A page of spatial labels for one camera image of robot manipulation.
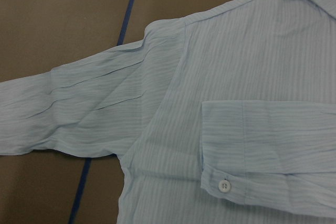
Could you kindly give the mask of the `light blue striped shirt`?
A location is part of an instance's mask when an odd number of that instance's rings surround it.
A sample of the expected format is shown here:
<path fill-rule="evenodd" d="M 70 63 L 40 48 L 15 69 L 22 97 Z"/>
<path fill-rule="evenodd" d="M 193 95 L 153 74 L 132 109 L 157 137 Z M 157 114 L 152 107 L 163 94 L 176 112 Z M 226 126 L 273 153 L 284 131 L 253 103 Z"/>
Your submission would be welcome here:
<path fill-rule="evenodd" d="M 1 154 L 116 154 L 118 223 L 335 223 L 335 0 L 233 0 L 1 83 Z"/>

